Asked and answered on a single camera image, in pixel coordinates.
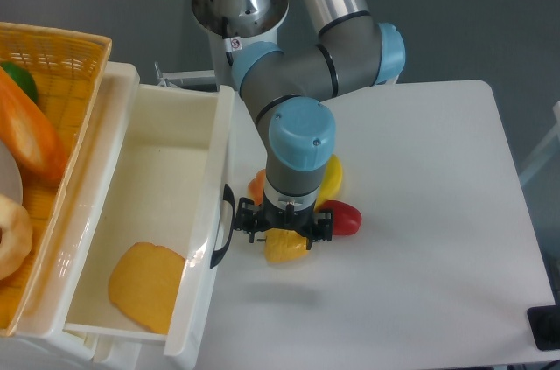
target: white label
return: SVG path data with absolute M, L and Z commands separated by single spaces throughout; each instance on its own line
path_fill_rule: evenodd
M 242 39 L 238 36 L 234 38 L 224 39 L 224 48 L 226 52 L 240 51 L 243 49 Z

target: orange carrot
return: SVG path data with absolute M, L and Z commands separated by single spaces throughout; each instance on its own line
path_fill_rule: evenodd
M 51 182 L 62 179 L 68 157 L 56 129 L 2 68 L 0 140 L 33 173 Z

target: white plate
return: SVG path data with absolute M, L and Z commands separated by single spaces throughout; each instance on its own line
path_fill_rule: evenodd
M 2 141 L 0 141 L 0 193 L 19 204 L 24 195 L 16 160 Z

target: cheese slice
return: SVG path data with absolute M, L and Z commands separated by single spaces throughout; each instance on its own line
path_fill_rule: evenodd
M 116 264 L 108 297 L 132 320 L 167 334 L 184 267 L 185 259 L 169 248 L 136 243 Z

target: orange object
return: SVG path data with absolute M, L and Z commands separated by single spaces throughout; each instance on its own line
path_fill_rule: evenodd
M 247 185 L 247 196 L 255 202 L 256 206 L 263 203 L 264 179 L 266 179 L 266 170 L 262 169 Z
M 33 173 L 51 182 L 62 179 L 68 156 L 56 129 L 2 68 L 0 139 Z
M 165 246 L 134 244 L 116 264 L 108 281 L 108 298 L 140 325 L 166 334 L 185 258 Z

